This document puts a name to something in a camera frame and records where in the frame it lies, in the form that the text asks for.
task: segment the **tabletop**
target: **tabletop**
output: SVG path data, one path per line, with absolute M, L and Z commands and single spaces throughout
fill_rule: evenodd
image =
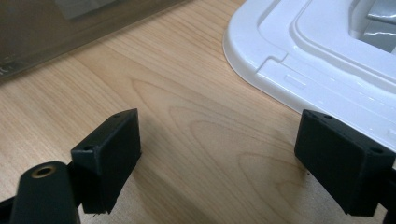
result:
M 137 108 L 142 157 L 110 215 L 82 223 L 380 223 L 343 213 L 294 156 L 300 115 L 227 63 L 243 0 L 190 0 L 0 80 L 0 200 L 21 174 Z

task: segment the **white plastic lid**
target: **white plastic lid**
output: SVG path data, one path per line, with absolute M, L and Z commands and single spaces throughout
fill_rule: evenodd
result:
M 396 55 L 360 41 L 374 0 L 247 0 L 224 52 L 245 81 L 396 151 Z

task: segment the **wooden table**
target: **wooden table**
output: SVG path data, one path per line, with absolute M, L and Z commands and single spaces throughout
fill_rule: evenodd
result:
M 243 0 L 193 0 L 0 81 L 0 200 L 107 117 L 138 108 L 143 155 L 110 215 L 82 223 L 379 223 L 350 217 L 296 160 L 300 115 L 222 51 Z

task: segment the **white plastic container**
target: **white plastic container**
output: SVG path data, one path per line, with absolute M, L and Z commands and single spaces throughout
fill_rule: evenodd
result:
M 332 115 L 396 151 L 396 55 L 359 40 L 373 3 L 247 0 L 225 33 L 225 55 L 283 104 Z

